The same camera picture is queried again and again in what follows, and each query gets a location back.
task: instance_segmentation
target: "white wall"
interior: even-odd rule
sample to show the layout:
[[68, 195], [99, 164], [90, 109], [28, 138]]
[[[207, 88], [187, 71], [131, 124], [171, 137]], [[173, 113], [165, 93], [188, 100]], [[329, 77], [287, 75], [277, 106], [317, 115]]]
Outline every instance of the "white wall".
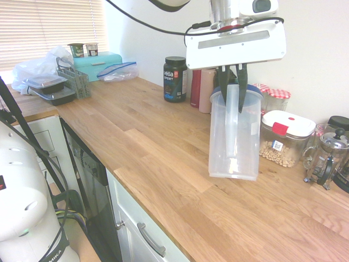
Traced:
[[[209, 20], [208, 0], [191, 0], [176, 13], [166, 13], [147, 0], [113, 0], [151, 25], [184, 32]], [[349, 117], [349, 1], [279, 0], [285, 19], [287, 54], [281, 61], [251, 64], [249, 83], [291, 92], [287, 111], [317, 123], [331, 115]], [[136, 61], [140, 77], [163, 84], [166, 56], [185, 56], [183, 38], [151, 30], [105, 3], [110, 51]]]

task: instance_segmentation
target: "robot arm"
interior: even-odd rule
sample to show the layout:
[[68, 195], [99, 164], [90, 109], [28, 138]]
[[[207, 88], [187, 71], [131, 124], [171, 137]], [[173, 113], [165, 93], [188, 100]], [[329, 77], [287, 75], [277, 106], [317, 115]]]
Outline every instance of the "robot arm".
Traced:
[[149, 0], [158, 8], [167, 12], [176, 12], [189, 3], [190, 0]]
[[[149, 0], [157, 6], [179, 10], [189, 0]], [[247, 82], [247, 64], [282, 59], [286, 53], [285, 30], [273, 19], [278, 0], [210, 0], [211, 28], [187, 36], [186, 62], [190, 69], [219, 68], [219, 83], [226, 101], [229, 68], [236, 66], [239, 80], [239, 112]], [[205, 34], [212, 30], [217, 34]]]

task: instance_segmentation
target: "red bottle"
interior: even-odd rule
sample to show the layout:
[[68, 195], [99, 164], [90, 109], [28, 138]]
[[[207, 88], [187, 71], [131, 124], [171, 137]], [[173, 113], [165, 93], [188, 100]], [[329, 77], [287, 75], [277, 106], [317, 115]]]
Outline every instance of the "red bottle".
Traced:
[[200, 86], [201, 86], [201, 70], [192, 71], [190, 105], [193, 108], [198, 108], [200, 100]]

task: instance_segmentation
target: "black dishwasher door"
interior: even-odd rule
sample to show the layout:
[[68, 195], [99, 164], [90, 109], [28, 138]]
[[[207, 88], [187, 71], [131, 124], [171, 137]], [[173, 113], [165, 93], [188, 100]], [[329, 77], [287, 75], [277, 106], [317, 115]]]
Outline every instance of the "black dishwasher door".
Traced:
[[62, 124], [79, 172], [88, 236], [103, 260], [122, 262], [106, 169], [68, 124]]

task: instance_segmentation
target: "coffee maker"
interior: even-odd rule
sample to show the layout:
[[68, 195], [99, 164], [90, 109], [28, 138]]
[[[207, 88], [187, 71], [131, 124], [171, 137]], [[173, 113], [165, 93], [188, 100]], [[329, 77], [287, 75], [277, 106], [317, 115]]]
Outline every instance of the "coffee maker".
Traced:
[[320, 143], [307, 170], [304, 182], [315, 181], [326, 190], [330, 189], [330, 182], [339, 171], [349, 151], [349, 140], [344, 136], [345, 130], [338, 128], [335, 133], [325, 133], [320, 137]]

